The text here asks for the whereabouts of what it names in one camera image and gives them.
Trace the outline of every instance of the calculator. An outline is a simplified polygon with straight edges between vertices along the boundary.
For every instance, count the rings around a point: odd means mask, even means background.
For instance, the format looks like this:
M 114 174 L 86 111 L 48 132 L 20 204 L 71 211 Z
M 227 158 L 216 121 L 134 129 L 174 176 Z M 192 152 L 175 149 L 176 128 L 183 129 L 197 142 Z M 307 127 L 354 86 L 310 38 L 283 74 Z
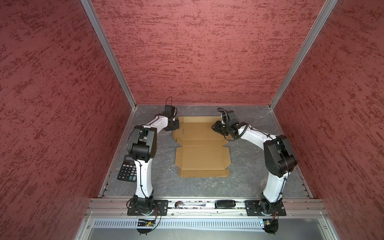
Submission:
M 126 182 L 136 182 L 137 170 L 135 161 L 130 155 L 124 156 L 124 162 L 121 165 L 120 172 L 118 174 L 118 180 Z

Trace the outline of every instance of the red textured wall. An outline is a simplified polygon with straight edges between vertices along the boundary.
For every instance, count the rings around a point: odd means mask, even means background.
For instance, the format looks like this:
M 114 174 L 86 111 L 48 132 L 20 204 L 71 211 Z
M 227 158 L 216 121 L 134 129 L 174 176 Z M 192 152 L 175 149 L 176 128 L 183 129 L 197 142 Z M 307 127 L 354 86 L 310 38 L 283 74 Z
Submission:
M 72 240 L 128 101 L 80 1 L 1 1 L 0 36 L 0 239 Z
M 265 104 L 324 0 L 93 0 L 139 104 Z
M 384 239 L 384 2 L 339 0 L 275 112 L 343 240 Z

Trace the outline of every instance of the cardboard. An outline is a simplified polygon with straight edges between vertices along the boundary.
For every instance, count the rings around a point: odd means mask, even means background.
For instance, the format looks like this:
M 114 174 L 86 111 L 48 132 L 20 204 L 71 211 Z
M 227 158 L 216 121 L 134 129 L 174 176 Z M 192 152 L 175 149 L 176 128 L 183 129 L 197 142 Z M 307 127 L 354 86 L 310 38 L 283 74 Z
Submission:
M 176 149 L 175 164 L 180 177 L 228 177 L 231 165 L 228 141 L 212 130 L 220 116 L 180 116 L 180 128 L 173 138 L 182 147 Z

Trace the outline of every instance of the metal bracket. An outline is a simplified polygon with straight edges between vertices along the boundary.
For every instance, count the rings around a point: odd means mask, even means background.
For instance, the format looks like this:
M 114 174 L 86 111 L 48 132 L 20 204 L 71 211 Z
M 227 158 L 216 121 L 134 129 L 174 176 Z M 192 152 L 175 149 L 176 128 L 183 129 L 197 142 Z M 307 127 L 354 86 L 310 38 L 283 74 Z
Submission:
M 258 210 L 259 202 L 260 202 L 259 200 L 244 201 L 245 210 L 247 211 L 248 216 L 263 216 L 263 217 L 265 217 L 265 215 L 262 214 L 262 212 L 260 212 Z M 287 213 L 285 212 L 285 207 L 284 207 L 283 203 L 281 203 L 281 205 L 279 206 L 277 214 L 281 217 L 287 216 Z
M 155 200 L 154 201 L 154 205 L 158 206 L 157 214 L 160 214 L 161 216 L 166 216 L 167 215 L 168 202 L 169 202 L 168 200 Z M 135 205 L 135 203 L 133 201 L 131 201 L 129 203 L 127 215 L 128 216 L 147 216 L 147 215 L 142 214 L 139 211 L 139 209 L 137 208 L 137 206 Z M 154 215 L 155 215 L 155 212 L 153 211 L 148 216 L 154 216 Z

